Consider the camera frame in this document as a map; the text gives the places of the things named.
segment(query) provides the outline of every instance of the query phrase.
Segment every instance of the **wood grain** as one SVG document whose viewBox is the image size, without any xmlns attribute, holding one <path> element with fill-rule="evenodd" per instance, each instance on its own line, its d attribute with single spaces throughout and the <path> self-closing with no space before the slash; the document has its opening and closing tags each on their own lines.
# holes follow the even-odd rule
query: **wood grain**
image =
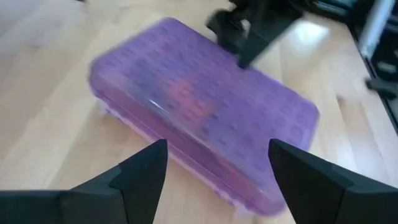
<svg viewBox="0 0 398 224">
<path fill-rule="evenodd" d="M 68 189 L 148 142 L 111 116 L 88 89 L 88 65 L 155 21 L 174 16 L 214 39 L 204 23 L 225 0 L 22 0 L 0 3 L 0 189 Z M 306 15 L 255 62 L 316 104 L 310 152 L 398 187 L 398 138 L 364 86 L 369 74 L 347 27 Z M 170 161 L 155 223 L 294 223 L 237 215 Z"/>
</svg>

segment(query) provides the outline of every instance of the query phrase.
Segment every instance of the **translucent plastic box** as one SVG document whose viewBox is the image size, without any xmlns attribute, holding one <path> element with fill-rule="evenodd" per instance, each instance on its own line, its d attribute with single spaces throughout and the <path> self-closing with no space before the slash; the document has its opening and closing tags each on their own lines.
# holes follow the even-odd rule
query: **translucent plastic box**
<svg viewBox="0 0 398 224">
<path fill-rule="evenodd" d="M 308 150 L 313 103 L 181 22 L 167 18 L 98 57 L 90 86 L 108 111 L 154 141 L 240 210 L 284 206 L 270 138 Z"/>
</svg>

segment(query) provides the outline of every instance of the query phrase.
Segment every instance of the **plastic box lid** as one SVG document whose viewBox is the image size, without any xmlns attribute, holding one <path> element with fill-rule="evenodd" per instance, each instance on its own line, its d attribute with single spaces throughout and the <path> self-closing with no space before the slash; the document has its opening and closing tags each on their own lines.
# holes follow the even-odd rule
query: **plastic box lid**
<svg viewBox="0 0 398 224">
<path fill-rule="evenodd" d="M 308 150 L 315 105 L 176 19 L 166 18 L 98 57 L 90 87 L 143 135 L 234 206 L 259 215 L 284 206 L 267 156 L 277 138 Z"/>
</svg>

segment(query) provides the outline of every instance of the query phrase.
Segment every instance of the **black object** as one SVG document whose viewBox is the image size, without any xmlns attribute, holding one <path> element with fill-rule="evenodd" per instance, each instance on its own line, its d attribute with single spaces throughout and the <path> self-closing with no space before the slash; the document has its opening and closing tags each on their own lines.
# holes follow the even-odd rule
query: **black object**
<svg viewBox="0 0 398 224">
<path fill-rule="evenodd" d="M 398 223 L 396 188 L 276 139 L 269 159 L 297 224 Z"/>
<path fill-rule="evenodd" d="M 71 190 L 0 192 L 0 223 L 152 223 L 167 166 L 158 140 L 118 166 Z"/>
<path fill-rule="evenodd" d="M 365 81 L 366 87 L 377 91 L 380 96 L 393 100 L 398 96 L 398 83 L 386 82 L 380 79 L 368 79 Z"/>
<path fill-rule="evenodd" d="M 217 36 L 217 43 L 238 55 L 238 65 L 246 68 L 274 39 L 302 16 L 289 0 L 229 0 L 232 11 L 218 10 L 206 26 Z M 248 32 L 243 20 L 250 23 Z"/>
<path fill-rule="evenodd" d="M 398 15 L 390 16 L 371 63 L 378 78 L 398 83 Z"/>
<path fill-rule="evenodd" d="M 300 5 L 306 11 L 334 19 L 340 22 L 347 22 L 351 17 L 357 0 L 306 0 L 300 1 Z"/>
</svg>

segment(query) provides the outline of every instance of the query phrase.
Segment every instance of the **grid pattern on lid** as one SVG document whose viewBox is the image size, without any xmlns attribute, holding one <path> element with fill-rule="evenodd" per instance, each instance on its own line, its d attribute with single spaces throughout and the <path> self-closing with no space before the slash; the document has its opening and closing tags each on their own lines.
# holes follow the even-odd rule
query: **grid pattern on lid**
<svg viewBox="0 0 398 224">
<path fill-rule="evenodd" d="M 272 178 L 270 138 L 307 150 L 315 105 L 175 19 L 165 19 L 95 63 L 103 78 L 151 105 L 260 187 Z"/>
</svg>

